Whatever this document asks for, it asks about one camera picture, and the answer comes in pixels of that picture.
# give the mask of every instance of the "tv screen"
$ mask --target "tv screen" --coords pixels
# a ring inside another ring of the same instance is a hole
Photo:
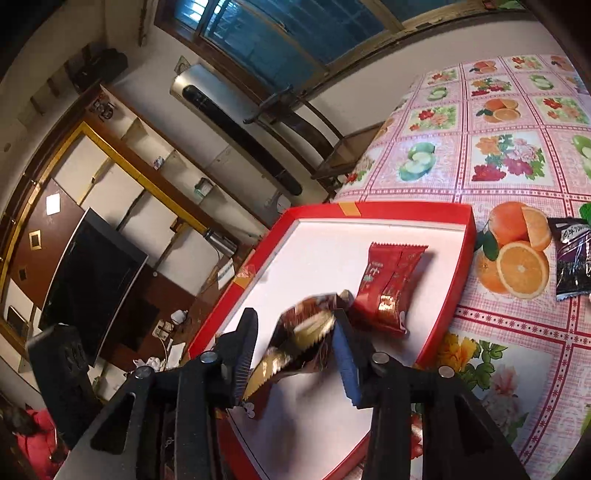
[[[65,323],[78,328],[94,365],[111,323],[148,255],[89,209],[57,266],[39,328]]]

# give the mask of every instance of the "tablecloth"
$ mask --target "tablecloth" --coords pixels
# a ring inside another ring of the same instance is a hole
[[[472,205],[483,245],[438,362],[482,400],[536,480],[560,469],[591,412],[591,303],[556,301],[546,222],[591,202],[590,112],[589,92],[558,54],[429,72],[335,198]]]

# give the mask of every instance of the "window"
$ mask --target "window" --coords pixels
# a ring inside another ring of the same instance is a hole
[[[309,92],[417,29],[484,12],[481,0],[160,0],[155,24],[260,102],[289,85]]]

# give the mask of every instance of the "person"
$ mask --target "person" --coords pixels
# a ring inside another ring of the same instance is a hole
[[[39,480],[53,480],[66,459],[67,450],[58,440],[49,412],[6,406],[2,409],[2,419],[16,435],[19,448]]]

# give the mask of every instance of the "snack package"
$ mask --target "snack package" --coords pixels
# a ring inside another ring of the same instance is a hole
[[[269,380],[323,370],[330,356],[330,333],[335,323],[332,310],[348,309],[351,292],[309,297],[281,314],[265,355],[246,385],[248,399]]]
[[[359,321],[396,336],[408,333],[405,325],[411,294],[408,279],[426,249],[418,245],[369,247],[368,266],[354,304],[360,314]]]
[[[556,300],[591,293],[591,227],[580,218],[548,218],[556,245]]]

